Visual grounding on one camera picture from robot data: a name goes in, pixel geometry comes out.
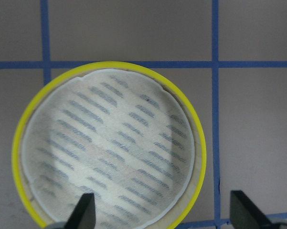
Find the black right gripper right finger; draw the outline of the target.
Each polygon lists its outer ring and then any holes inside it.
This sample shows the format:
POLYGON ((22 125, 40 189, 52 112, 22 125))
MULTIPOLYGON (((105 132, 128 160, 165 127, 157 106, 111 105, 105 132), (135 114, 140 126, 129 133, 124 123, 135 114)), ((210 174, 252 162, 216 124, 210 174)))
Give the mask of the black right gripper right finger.
POLYGON ((269 229, 272 222, 241 190, 230 192, 230 223, 235 229, 269 229))

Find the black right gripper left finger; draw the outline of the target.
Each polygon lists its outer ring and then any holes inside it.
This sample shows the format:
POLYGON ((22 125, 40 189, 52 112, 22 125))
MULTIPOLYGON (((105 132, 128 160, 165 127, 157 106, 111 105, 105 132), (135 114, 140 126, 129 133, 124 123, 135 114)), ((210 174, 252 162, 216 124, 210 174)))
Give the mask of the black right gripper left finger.
POLYGON ((79 199, 65 229, 94 229, 96 226, 96 205, 93 193, 85 193, 79 199))

